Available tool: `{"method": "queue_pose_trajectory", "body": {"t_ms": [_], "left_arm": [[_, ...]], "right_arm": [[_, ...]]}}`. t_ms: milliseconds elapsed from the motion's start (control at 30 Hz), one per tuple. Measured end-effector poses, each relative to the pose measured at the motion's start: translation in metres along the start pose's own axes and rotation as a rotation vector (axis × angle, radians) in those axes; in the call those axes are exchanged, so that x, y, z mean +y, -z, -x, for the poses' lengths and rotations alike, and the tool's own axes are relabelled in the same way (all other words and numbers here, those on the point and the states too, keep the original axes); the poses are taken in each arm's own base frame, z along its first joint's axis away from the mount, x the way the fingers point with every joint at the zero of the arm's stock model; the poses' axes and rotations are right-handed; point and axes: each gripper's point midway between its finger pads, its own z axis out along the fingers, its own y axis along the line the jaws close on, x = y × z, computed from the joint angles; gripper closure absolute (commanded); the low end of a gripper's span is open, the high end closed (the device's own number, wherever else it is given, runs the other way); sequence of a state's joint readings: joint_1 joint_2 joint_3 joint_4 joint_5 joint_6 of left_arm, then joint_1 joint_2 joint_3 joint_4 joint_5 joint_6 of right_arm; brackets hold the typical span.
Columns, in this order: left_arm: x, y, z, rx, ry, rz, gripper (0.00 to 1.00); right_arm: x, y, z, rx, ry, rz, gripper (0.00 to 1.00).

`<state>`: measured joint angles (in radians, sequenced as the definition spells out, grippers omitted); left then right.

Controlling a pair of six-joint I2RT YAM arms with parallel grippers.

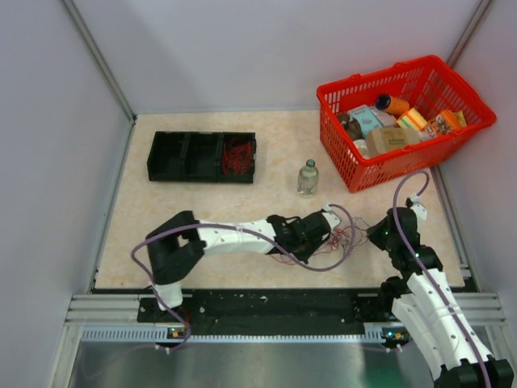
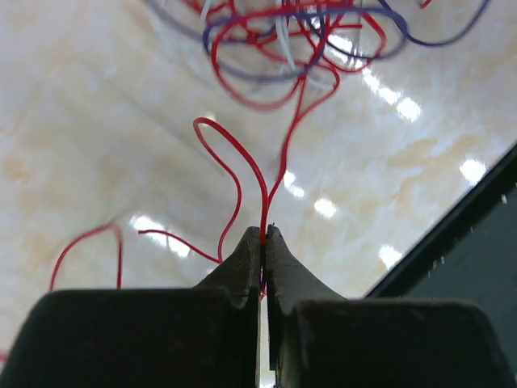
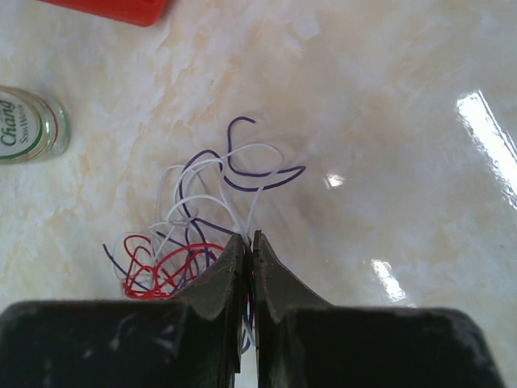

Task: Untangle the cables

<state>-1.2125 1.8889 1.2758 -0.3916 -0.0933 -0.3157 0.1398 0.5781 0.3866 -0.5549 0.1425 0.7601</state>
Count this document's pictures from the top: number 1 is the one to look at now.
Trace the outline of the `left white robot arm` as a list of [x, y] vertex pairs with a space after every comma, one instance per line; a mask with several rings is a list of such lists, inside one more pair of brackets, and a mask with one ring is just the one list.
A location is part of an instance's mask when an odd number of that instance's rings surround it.
[[271, 215], [244, 223], [215, 224], [196, 219], [185, 210], [146, 236], [146, 245], [158, 299], [155, 310], [165, 320], [183, 311], [181, 281], [209, 255], [260, 253], [292, 255], [307, 264], [340, 224], [329, 209], [301, 217]]

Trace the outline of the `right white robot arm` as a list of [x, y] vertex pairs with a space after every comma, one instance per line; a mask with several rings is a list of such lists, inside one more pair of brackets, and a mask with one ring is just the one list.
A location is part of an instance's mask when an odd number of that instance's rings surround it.
[[510, 387], [514, 371], [479, 340], [457, 303], [436, 252], [421, 244], [413, 209], [389, 209], [369, 241], [400, 272], [380, 286], [377, 310], [398, 319], [416, 343], [436, 387]]

